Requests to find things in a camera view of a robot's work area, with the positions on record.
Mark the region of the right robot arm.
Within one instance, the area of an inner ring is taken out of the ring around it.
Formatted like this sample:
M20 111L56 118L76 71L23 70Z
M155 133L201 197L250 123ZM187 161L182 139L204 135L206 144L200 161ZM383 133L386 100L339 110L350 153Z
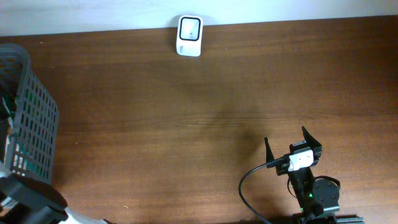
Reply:
M322 156L322 144L305 127L303 141L292 143L289 153L275 158L267 138L266 167L275 168L278 176L287 175L292 186L288 191L297 199L301 212L292 215L292 223L364 223L356 215L337 216L340 210L341 183L326 175L314 176L311 168Z

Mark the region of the green glove package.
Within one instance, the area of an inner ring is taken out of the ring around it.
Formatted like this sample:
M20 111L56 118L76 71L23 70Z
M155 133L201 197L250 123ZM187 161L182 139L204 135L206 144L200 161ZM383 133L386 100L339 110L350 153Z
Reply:
M1 120L6 120L11 127L14 126L16 104L5 92L1 92Z

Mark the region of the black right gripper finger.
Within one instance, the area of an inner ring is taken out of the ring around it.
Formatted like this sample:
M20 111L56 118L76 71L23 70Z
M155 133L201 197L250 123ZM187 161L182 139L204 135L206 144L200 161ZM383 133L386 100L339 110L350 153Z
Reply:
M310 146L311 149L321 149L322 145L307 131L307 129L302 126L302 132L304 140Z
M272 153L272 149L269 145L269 140L267 137L264 138L265 146L266 146L266 166L267 168L271 168L274 166L274 155Z

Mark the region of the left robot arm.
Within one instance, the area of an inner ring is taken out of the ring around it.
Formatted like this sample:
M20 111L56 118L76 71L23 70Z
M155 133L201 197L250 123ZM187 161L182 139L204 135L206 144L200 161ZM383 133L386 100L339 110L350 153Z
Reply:
M74 212L51 185L21 176L1 164L1 223L110 224Z

